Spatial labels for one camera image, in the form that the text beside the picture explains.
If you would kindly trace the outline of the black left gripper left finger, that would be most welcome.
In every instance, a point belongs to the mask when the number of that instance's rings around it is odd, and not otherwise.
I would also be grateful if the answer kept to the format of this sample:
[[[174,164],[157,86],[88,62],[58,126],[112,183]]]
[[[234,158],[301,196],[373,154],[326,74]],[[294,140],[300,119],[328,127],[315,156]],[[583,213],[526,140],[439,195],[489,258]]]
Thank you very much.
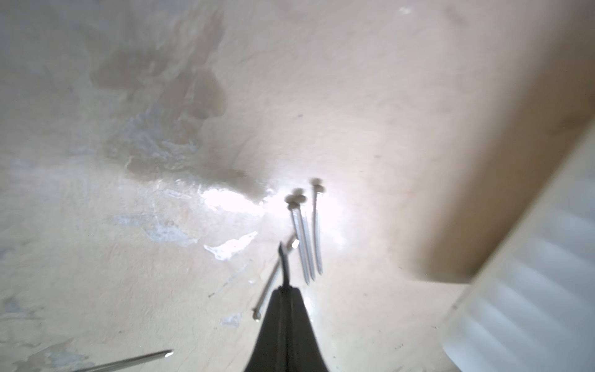
[[[271,299],[245,372],[287,370],[287,290],[279,287]]]

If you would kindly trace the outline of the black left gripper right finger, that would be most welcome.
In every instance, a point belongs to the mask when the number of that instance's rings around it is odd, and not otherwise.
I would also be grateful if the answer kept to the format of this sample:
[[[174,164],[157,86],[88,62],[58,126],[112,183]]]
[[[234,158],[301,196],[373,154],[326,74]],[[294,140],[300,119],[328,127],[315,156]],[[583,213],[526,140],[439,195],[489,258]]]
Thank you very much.
[[[328,371],[302,293],[293,287],[286,295],[286,371]]]

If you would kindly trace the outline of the white plastic storage box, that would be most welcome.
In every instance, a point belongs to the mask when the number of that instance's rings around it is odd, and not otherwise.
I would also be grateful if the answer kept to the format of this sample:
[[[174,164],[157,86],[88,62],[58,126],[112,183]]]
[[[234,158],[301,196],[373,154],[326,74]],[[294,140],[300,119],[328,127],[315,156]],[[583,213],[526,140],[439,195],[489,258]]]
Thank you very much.
[[[594,369],[594,131],[588,130],[441,329],[462,371]]]

